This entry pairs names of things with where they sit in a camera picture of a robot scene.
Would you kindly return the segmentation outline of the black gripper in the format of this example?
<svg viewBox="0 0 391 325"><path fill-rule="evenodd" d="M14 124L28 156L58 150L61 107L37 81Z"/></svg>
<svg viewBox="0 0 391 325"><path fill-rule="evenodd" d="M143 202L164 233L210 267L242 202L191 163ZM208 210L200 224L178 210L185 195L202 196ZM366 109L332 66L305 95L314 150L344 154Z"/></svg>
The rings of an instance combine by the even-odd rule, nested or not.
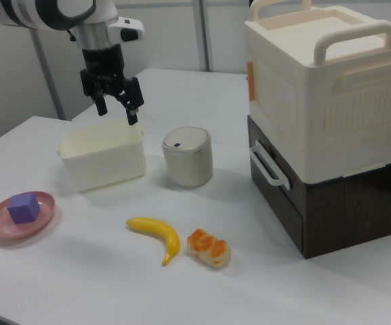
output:
<svg viewBox="0 0 391 325"><path fill-rule="evenodd" d="M125 108L128 124L136 124L144 98L138 79L124 77L121 46L117 44L106 49L83 49L82 54L86 66L80 72L83 92L94 101L98 115L104 116L108 112L104 92L110 89L111 93L117 93L117 101Z"/></svg>

